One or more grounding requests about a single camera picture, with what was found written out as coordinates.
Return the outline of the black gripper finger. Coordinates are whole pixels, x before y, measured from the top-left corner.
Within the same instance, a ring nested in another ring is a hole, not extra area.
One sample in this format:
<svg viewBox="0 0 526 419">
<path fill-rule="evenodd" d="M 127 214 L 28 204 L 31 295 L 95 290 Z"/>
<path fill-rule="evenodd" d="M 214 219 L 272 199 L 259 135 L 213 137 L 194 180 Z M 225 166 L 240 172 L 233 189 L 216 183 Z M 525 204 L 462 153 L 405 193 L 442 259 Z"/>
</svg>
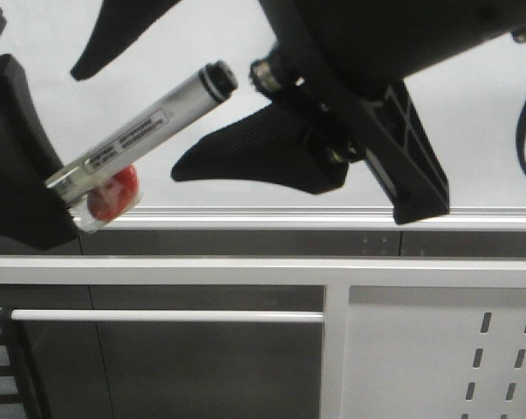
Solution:
<svg viewBox="0 0 526 419">
<path fill-rule="evenodd" d="M 302 119 L 270 105 L 202 137 L 172 168 L 177 182 L 247 180 L 313 195 L 342 187 L 346 162 L 330 159 L 326 138 Z"/>
<path fill-rule="evenodd" d="M 90 79 L 112 63 L 179 1 L 105 0 L 92 34 L 71 69 L 77 81 Z"/>
</svg>

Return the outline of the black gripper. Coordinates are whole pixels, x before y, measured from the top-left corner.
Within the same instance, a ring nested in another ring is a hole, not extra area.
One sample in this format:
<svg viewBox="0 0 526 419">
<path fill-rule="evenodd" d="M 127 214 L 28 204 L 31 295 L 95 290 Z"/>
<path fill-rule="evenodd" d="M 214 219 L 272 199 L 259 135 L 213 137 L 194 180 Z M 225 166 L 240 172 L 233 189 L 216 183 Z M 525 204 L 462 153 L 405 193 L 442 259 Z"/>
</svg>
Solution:
<svg viewBox="0 0 526 419">
<path fill-rule="evenodd" d="M 24 68 L 0 56 L 0 236 L 40 251 L 79 237 L 45 181 L 63 167 L 34 107 Z"/>
<path fill-rule="evenodd" d="M 332 117 L 324 158 L 364 160 L 398 224 L 446 215 L 446 175 L 406 77 L 526 28 L 526 1 L 264 1 L 282 63 Z"/>
</svg>

